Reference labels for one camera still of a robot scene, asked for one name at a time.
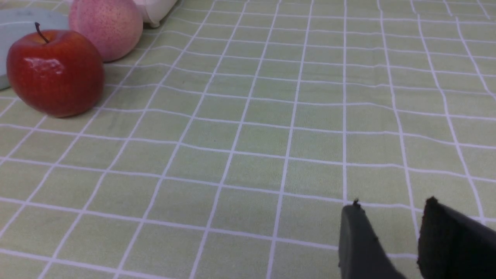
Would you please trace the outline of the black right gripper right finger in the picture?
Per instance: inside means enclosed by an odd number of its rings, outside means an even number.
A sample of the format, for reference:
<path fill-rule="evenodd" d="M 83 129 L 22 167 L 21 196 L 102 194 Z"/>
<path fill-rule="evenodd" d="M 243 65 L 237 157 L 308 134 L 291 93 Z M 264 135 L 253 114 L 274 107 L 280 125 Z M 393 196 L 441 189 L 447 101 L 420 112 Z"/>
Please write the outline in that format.
<path fill-rule="evenodd" d="M 495 231 L 430 197 L 420 226 L 417 265 L 425 279 L 494 279 Z"/>

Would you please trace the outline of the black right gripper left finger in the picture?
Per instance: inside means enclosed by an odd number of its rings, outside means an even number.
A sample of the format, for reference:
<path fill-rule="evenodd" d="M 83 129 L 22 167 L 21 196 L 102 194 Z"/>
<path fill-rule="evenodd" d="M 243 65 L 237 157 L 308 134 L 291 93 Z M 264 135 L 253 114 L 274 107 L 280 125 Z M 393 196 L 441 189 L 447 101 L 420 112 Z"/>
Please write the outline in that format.
<path fill-rule="evenodd" d="M 338 246 L 342 279 L 404 279 L 382 248 L 358 199 L 341 211 Z"/>

